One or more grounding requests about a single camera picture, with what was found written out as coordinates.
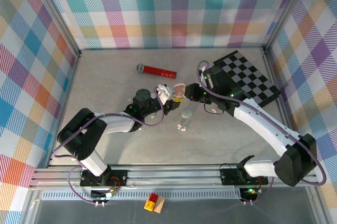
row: white vent grille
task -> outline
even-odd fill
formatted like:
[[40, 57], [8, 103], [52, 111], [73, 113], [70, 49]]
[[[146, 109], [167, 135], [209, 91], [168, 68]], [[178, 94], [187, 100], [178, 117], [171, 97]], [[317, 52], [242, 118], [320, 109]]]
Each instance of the white vent grille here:
[[[182, 189], [182, 190], [120, 190], [113, 198], [117, 199], [148, 199], [151, 193], [158, 194], [165, 199], [237, 199], [240, 198], [239, 189]], [[90, 198], [89, 191], [78, 191], [84, 198]], [[78, 197], [71, 190], [46, 190], [42, 194], [42, 200], [76, 200]]]

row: red block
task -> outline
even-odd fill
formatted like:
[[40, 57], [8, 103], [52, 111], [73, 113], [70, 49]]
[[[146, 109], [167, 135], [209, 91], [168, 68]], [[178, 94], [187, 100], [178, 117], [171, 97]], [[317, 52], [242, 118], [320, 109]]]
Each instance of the red block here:
[[152, 193], [152, 194], [150, 195], [149, 201], [152, 201], [152, 202], [157, 203], [157, 199], [158, 199], [158, 195]]

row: plaid wallpaper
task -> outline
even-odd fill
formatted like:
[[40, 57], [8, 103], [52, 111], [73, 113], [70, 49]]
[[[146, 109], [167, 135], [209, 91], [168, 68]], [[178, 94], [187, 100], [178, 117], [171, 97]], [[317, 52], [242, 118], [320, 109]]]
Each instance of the plaid wallpaper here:
[[337, 0], [299, 0], [273, 54], [292, 126], [317, 139], [329, 175], [322, 191], [337, 223]]
[[287, 0], [55, 0], [81, 48], [261, 46]]
[[17, 223], [55, 137], [75, 55], [41, 0], [0, 0], [0, 223]]

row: plaid wall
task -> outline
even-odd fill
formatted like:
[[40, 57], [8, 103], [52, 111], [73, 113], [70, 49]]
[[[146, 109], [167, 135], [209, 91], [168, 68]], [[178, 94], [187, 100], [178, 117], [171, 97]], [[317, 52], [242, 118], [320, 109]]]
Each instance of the plaid wall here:
[[100, 49], [261, 46], [286, 1], [55, 0], [55, 3], [80, 47]]
[[75, 55], [41, 0], [0, 0], [0, 223], [17, 223], [44, 163]]
[[322, 191], [337, 223], [337, 0], [299, 0], [273, 54], [292, 126], [317, 140], [329, 174]]

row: microphone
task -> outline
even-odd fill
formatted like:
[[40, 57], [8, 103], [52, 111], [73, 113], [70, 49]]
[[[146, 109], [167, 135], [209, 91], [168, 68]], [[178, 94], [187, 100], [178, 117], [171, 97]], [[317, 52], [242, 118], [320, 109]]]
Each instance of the microphone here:
[[177, 76], [177, 72], [170, 71], [170, 70], [158, 69], [156, 67], [145, 66], [142, 63], [138, 64], [136, 69], [140, 73], [144, 72], [144, 73], [153, 74], [153, 75], [161, 75], [161, 76], [173, 78], [173, 79], [175, 79], [176, 76]]

